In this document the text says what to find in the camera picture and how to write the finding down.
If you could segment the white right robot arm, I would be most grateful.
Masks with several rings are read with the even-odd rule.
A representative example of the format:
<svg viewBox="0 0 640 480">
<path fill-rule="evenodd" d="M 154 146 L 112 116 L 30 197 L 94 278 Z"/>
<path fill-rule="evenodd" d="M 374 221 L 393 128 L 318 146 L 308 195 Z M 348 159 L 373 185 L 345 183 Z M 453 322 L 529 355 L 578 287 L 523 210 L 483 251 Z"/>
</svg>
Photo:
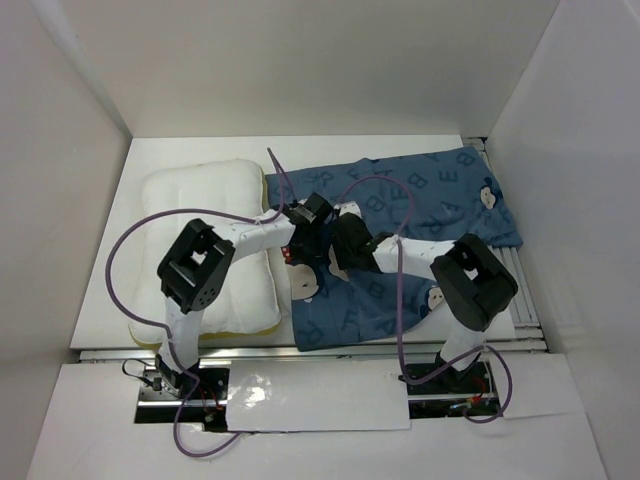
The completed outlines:
<svg viewBox="0 0 640 480">
<path fill-rule="evenodd" d="M 354 213 L 337 217 L 331 246 L 342 270 L 396 276 L 396 337 L 402 380 L 411 386 L 437 379 L 448 392 L 460 391 L 472 366 L 488 348 L 486 331 L 518 292 L 515 278 L 483 240 L 466 233 L 455 241 L 411 239 L 383 232 L 372 235 Z M 402 293 L 405 276 L 435 281 L 455 325 L 436 356 L 437 368 L 416 378 L 405 364 Z"/>
</svg>

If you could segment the blue printed pillowcase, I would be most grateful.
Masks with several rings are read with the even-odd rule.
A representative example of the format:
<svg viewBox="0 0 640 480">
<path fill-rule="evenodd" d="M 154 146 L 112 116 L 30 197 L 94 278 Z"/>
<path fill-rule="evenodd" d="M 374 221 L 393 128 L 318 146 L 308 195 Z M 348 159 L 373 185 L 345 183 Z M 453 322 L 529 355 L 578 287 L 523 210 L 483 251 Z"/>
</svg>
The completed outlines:
<svg viewBox="0 0 640 480">
<path fill-rule="evenodd" d="M 267 202 L 302 201 L 317 193 L 332 204 L 355 201 L 372 234 L 401 232 L 412 239 L 456 240 L 466 233 L 486 244 L 518 247 L 523 240 L 502 189 L 472 147 L 291 171 L 285 185 L 266 176 Z M 396 276 L 350 271 L 341 279 L 327 262 L 311 270 L 318 289 L 292 304 L 296 347 L 313 351 L 391 337 L 396 333 Z M 434 281 L 403 280 L 403 326 L 410 330 L 442 298 Z"/>
</svg>

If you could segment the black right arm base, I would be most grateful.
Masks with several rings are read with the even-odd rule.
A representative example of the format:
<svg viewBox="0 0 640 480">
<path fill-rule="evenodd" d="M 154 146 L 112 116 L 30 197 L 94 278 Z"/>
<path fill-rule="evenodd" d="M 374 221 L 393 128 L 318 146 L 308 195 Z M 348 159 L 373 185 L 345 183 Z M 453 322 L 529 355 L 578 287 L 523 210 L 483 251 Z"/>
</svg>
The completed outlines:
<svg viewBox="0 0 640 480">
<path fill-rule="evenodd" d="M 420 385 L 408 385 L 402 376 L 408 395 L 411 420 L 446 417 L 492 416 L 500 407 L 490 366 L 476 363 L 462 379 L 453 380 L 445 374 Z"/>
</svg>

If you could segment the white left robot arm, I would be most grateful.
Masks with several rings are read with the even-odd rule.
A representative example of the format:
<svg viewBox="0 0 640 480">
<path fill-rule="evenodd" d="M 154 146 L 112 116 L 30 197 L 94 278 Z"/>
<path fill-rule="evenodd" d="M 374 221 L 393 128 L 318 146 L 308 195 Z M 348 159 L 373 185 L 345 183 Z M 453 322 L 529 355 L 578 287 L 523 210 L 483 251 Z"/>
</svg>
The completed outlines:
<svg viewBox="0 0 640 480">
<path fill-rule="evenodd" d="M 197 387 L 198 342 L 204 310 L 219 296 L 231 265 L 247 256 L 287 247 L 311 260 L 322 257 L 323 230 L 333 208 L 313 193 L 280 210 L 211 226 L 189 221 L 161 260 L 166 339 L 156 354 L 163 389 L 176 399 Z"/>
</svg>

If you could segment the white pillow yellow underside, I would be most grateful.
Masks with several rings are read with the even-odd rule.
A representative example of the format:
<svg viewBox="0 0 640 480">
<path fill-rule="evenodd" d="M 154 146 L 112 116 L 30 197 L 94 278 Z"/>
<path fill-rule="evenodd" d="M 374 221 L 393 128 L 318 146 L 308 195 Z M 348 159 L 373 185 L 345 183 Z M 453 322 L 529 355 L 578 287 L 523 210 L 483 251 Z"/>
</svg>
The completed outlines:
<svg viewBox="0 0 640 480">
<path fill-rule="evenodd" d="M 231 159 L 164 169 L 147 176 L 143 214 L 161 213 L 138 233 L 141 273 L 127 305 L 146 324 L 130 321 L 131 337 L 157 346 L 166 309 L 200 313 L 200 337 L 232 345 L 260 343 L 283 317 L 282 285 L 275 277 L 276 249 L 235 260 L 238 252 L 223 228 L 234 217 L 263 213 L 265 177 L 252 160 Z"/>
</svg>

